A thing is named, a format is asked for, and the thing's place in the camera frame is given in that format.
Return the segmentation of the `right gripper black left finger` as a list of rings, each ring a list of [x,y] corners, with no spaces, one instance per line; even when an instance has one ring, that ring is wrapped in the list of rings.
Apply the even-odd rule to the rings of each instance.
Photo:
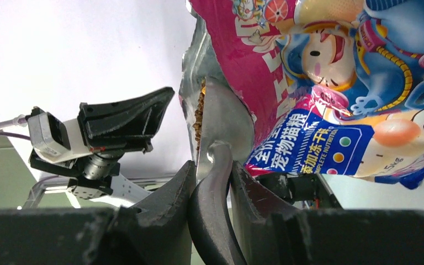
[[[0,264],[190,264],[187,161],[129,208],[0,210]]]

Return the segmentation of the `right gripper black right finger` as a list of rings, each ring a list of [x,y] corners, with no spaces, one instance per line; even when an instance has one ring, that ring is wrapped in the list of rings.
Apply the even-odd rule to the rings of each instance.
[[[235,162],[232,218],[248,264],[424,264],[422,210],[300,210]]]

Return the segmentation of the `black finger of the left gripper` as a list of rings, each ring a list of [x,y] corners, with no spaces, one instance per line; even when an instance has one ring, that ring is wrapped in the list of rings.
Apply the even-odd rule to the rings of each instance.
[[[81,110],[84,143],[92,153],[150,152],[157,133],[157,117],[151,109],[120,114],[95,115],[93,109]]]
[[[161,120],[173,96],[173,88],[163,87],[128,100],[81,105],[77,119],[85,126],[124,126],[135,119]]]

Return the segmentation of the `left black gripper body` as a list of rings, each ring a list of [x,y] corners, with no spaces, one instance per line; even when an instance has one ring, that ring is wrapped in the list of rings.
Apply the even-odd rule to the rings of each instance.
[[[50,164],[32,150],[29,163],[34,169],[68,178],[67,191],[80,199],[144,199],[149,191],[120,173],[124,152],[97,152],[86,157]]]

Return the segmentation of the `metal food scoop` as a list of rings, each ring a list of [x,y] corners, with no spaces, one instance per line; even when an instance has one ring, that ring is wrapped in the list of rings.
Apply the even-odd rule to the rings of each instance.
[[[217,79],[205,78],[199,183],[188,205],[189,232],[205,264],[246,264],[230,221],[227,196],[234,162],[247,160],[253,141],[253,120],[246,106]]]

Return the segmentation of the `colourful pet food bag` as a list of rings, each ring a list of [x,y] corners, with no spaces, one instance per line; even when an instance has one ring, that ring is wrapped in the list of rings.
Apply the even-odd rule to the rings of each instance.
[[[245,168],[424,179],[424,1],[191,1],[255,133]]]

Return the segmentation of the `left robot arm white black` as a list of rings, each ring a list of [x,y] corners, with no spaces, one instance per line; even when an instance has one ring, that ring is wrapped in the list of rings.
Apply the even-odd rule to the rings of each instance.
[[[25,117],[33,169],[61,177],[78,199],[130,207],[149,192],[121,174],[129,152],[151,152],[175,92],[163,87],[144,96],[112,103],[81,103],[76,118],[60,121],[41,108]]]

